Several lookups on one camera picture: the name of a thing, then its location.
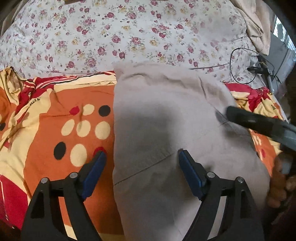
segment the floral bedsheet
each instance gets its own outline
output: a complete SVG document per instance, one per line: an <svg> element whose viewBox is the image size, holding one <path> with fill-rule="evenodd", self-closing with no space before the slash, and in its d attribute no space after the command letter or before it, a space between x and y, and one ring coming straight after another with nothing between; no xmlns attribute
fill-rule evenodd
<svg viewBox="0 0 296 241"><path fill-rule="evenodd" d="M228 0L30 0L0 39L0 66L24 78L112 70L121 61L157 61L230 81L230 53L255 49ZM249 66L237 51L237 75Z"/></svg>

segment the human hand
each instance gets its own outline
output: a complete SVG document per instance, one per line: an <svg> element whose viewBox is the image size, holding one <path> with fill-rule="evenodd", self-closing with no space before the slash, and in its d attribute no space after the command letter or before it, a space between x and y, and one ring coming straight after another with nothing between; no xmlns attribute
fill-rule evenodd
<svg viewBox="0 0 296 241"><path fill-rule="evenodd" d="M276 158L274 168L269 183L269 193L267 195L267 205L273 208L279 208L281 201L287 199L287 191L296 190L296 175L286 179L286 175L281 173L282 161Z"/></svg>

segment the black circle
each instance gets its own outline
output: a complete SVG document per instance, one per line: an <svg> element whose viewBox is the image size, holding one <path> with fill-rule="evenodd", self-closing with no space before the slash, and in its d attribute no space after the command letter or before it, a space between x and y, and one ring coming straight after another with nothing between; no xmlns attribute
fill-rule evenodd
<svg viewBox="0 0 296 241"><path fill-rule="evenodd" d="M0 131L4 130L5 126L6 126L5 122L4 123L1 123L0 124Z"/></svg>
<svg viewBox="0 0 296 241"><path fill-rule="evenodd" d="M110 114L110 107L108 105L102 105L99 109L99 115L102 117L108 116Z"/></svg>
<svg viewBox="0 0 296 241"><path fill-rule="evenodd" d="M66 144L64 142L59 142L54 148L54 158L61 160L66 153Z"/></svg>

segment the electrical cord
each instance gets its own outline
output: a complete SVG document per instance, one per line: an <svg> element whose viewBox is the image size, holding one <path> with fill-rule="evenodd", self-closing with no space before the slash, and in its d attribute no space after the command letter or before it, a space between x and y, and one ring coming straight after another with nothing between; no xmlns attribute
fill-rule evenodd
<svg viewBox="0 0 296 241"><path fill-rule="evenodd" d="M256 78L256 74L254 75L254 78L250 81L250 82L247 82L247 83L240 83L240 82L238 82L237 80L236 80L236 78L233 76L233 73L232 73L232 70L231 70L231 60L232 60L232 55L233 55L233 53L234 53L234 51L236 51L236 50L238 50L238 49L244 49L244 50L249 50L249 51L252 51L252 52L254 52L254 53L256 53L256 54L258 54L258 55L260 55L258 52L256 52L256 51L254 51L254 50L251 50L251 49L247 49L247 48L236 48L236 49L234 49L232 52L231 52L231 54L230 54L230 61L229 61L229 69L230 69L230 74L232 75L232 77L234 78L234 80L237 82L237 83L239 83L239 84L244 84L244 85L247 85L247 84L250 84L250 83L252 83L253 81L254 81L254 79ZM272 70L272 77L274 77L274 65L271 63L271 62L269 62L266 58L264 58L265 59L265 61L267 61L268 63L270 63L271 65L272 65L272 67L273 67L273 70Z"/></svg>

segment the beige cloth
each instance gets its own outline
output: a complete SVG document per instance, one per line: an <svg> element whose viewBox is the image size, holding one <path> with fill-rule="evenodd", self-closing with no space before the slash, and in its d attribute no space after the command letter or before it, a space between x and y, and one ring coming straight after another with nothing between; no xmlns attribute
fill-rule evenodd
<svg viewBox="0 0 296 241"><path fill-rule="evenodd" d="M242 14L247 34L257 51L268 55L270 48L269 9L262 0L230 0Z"/></svg>
<svg viewBox="0 0 296 241"><path fill-rule="evenodd" d="M127 241L181 241L188 231L200 202L179 167L180 149L221 178L245 178L263 205L269 174L249 132L222 115L235 105L225 85L210 74L158 63L118 65L115 73L113 183Z"/></svg>

